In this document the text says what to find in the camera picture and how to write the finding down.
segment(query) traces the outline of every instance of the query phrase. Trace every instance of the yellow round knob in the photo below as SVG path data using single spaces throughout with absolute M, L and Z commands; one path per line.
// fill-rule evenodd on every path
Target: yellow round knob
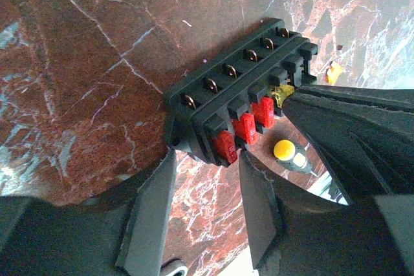
M 274 156 L 281 161 L 289 161 L 295 155 L 295 145 L 288 140 L 281 140 L 273 149 Z

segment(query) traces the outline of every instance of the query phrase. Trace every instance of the yellow piece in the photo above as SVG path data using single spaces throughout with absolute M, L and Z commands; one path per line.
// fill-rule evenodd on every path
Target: yellow piece
M 342 73 L 342 66 L 339 65 L 337 62 L 333 61 L 331 64 L 330 69 L 328 69 L 326 75 L 328 77 L 328 82 L 331 85 L 334 85 L 336 83 L 336 80 L 338 80 L 339 75 Z
M 295 152 L 295 145 L 289 140 L 281 140 L 273 148 L 274 156 L 281 161 L 289 161 L 294 157 Z
M 273 95 L 276 99 L 276 103 L 278 104 L 279 108 L 282 108 L 282 103 L 286 99 L 287 96 L 293 94 L 295 88 L 292 85 L 284 85 L 281 84 L 280 87 L 275 87 L 275 91 Z

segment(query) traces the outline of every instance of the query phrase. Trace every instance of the screwdriver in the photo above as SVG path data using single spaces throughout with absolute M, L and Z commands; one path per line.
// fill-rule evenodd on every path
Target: screwdriver
M 273 148 L 274 156 L 280 166 L 288 171 L 297 171 L 302 174 L 318 175 L 312 170 L 312 164 L 308 161 L 306 150 L 298 143 L 290 140 L 281 140 Z

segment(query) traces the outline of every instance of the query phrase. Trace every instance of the red block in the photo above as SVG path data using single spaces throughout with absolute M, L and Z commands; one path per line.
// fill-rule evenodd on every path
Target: red block
M 266 128 L 271 128 L 275 124 L 273 99 L 263 97 L 259 104 L 253 103 L 254 119 L 263 124 Z
M 253 114 L 244 113 L 240 121 L 233 119 L 232 122 L 236 136 L 244 139 L 249 145 L 257 142 L 258 137 Z
M 233 134 L 228 131 L 220 132 L 217 139 L 213 139 L 215 150 L 230 164 L 237 160 L 237 152 Z

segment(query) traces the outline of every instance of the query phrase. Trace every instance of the brown marble table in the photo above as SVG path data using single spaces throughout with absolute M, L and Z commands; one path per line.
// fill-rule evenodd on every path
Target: brown marble table
M 162 93 L 267 17 L 319 44 L 319 83 L 414 86 L 414 0 L 0 0 L 0 192 L 62 205 L 162 158 Z M 306 140 L 285 118 L 252 148 L 278 167 L 278 138 Z M 317 172 L 324 172 L 309 147 Z M 247 245 L 237 164 L 178 154 L 165 260 L 216 275 Z

